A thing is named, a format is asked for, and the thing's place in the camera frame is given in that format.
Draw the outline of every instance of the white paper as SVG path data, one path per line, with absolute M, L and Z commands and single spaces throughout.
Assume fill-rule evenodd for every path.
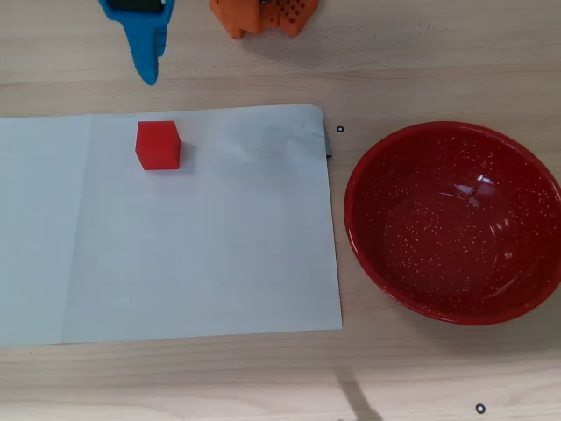
M 0 118 L 0 346 L 60 342 L 89 121 Z
M 179 171 L 142 169 L 140 120 L 175 121 Z M 94 116 L 80 178 L 60 336 L 46 341 L 341 327 L 317 107 Z

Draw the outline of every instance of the orange object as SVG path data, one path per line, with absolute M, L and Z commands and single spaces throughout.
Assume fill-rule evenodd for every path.
M 266 28 L 284 29 L 289 37 L 300 33 L 319 0 L 209 0 L 210 8 L 232 38 Z

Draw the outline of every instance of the red bowl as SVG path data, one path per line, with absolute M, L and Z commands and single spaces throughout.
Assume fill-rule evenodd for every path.
M 395 132 L 352 172 L 344 222 L 360 265 L 411 310 L 489 325 L 561 281 L 561 194 L 529 150 L 485 127 Z

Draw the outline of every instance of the wooden table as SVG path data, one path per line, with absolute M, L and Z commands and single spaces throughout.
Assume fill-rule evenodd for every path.
M 323 106 L 344 310 L 340 332 L 0 349 L 1 420 L 561 419 L 560 293 L 503 325 L 424 318 L 367 278 L 342 212 L 361 154 L 426 120 L 504 132 L 560 179 L 561 2 L 321 3 L 296 39 L 232 40 L 178 1 L 153 87 L 96 1 L 0 3 L 3 117 Z

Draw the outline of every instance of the red block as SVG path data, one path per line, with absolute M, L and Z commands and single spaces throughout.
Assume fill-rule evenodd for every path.
M 143 169 L 179 169 L 180 152 L 175 122 L 138 122 L 136 153 Z

